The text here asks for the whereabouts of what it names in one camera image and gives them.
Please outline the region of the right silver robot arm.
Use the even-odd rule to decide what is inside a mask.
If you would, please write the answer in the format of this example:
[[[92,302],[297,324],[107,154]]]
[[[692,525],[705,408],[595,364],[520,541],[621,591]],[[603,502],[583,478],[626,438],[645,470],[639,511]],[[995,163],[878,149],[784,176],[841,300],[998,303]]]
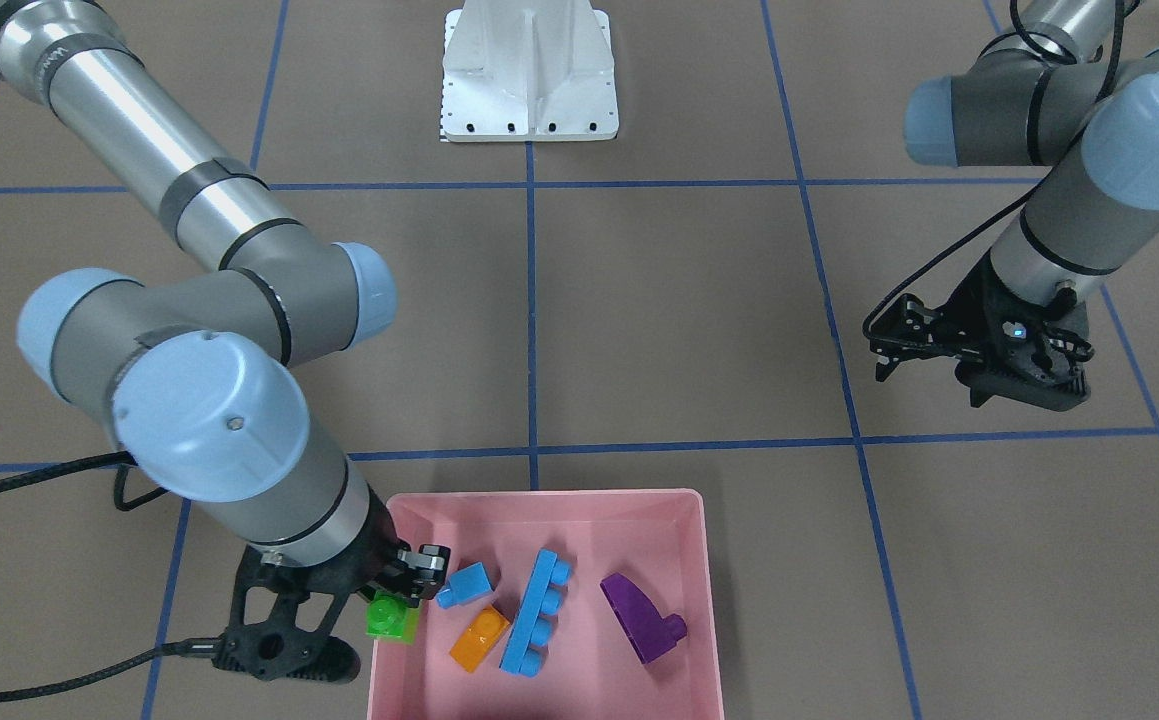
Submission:
[[[44,283],[17,323],[41,381],[263,562],[341,560],[351,592],[432,598],[447,553],[400,541],[291,374],[389,327],[382,256],[319,242],[94,1],[0,1],[0,81],[75,133],[204,270],[162,288],[102,268]]]

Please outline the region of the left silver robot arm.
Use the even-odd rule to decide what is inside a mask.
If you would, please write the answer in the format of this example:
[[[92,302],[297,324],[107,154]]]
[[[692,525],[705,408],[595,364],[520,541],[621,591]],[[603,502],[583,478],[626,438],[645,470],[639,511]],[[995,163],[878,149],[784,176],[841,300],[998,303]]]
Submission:
[[[1037,167],[1004,231],[939,307],[904,293],[872,333],[876,377],[953,357],[969,403],[1064,413],[1089,397],[1086,301],[1159,234],[1159,48],[1120,59],[1135,1],[1030,1],[958,77],[928,79],[904,115],[930,167]]]

